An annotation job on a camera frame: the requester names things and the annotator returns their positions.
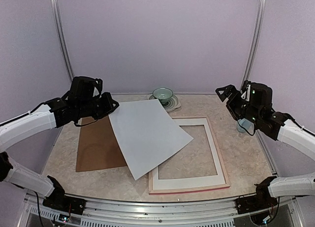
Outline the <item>canyon photo print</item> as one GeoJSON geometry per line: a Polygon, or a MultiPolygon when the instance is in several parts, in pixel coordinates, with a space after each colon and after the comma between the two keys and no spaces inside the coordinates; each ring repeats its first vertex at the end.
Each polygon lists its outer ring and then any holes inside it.
{"type": "Polygon", "coordinates": [[[121,102],[109,119],[135,180],[193,140],[175,123],[157,99],[121,102]]]}

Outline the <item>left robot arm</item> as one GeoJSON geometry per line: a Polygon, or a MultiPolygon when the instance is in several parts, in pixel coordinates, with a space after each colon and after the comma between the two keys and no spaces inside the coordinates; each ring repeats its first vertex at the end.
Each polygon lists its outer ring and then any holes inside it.
{"type": "Polygon", "coordinates": [[[11,159],[7,149],[41,132],[57,129],[80,119],[92,117],[98,121],[118,107],[109,92],[103,92],[103,81],[86,76],[73,78],[69,91],[40,103],[36,108],[0,125],[0,180],[32,190],[48,198],[56,208],[63,210],[69,199],[59,182],[44,177],[11,159]]]}

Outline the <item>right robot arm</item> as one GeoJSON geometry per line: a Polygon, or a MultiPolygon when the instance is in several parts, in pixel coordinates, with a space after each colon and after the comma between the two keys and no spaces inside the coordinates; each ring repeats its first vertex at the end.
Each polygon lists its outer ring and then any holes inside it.
{"type": "MultiPolygon", "coordinates": [[[[240,90],[234,85],[216,89],[221,101],[235,121],[246,119],[254,130],[259,130],[274,141],[289,145],[307,157],[315,158],[315,134],[299,125],[288,113],[275,111],[273,91],[265,84],[244,81],[240,90]]],[[[293,177],[268,177],[256,187],[252,205],[262,209],[271,198],[281,196],[307,196],[315,194],[314,173],[293,177]]]]}

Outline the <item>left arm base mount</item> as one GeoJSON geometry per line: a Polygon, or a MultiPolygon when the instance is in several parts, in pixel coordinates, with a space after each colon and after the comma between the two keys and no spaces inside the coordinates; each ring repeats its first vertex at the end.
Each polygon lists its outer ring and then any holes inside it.
{"type": "Polygon", "coordinates": [[[86,200],[66,195],[65,190],[54,177],[48,175],[47,178],[52,182],[54,189],[44,198],[43,206],[68,214],[83,215],[86,200]]]}

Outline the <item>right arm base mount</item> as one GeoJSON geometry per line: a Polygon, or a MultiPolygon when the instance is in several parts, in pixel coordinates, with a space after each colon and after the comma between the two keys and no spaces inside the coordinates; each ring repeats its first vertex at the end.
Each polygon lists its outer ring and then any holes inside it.
{"type": "Polygon", "coordinates": [[[261,183],[256,184],[255,194],[247,197],[239,197],[235,200],[237,213],[246,214],[278,205],[279,201],[271,197],[268,187],[276,179],[276,176],[270,176],[261,183]]]}

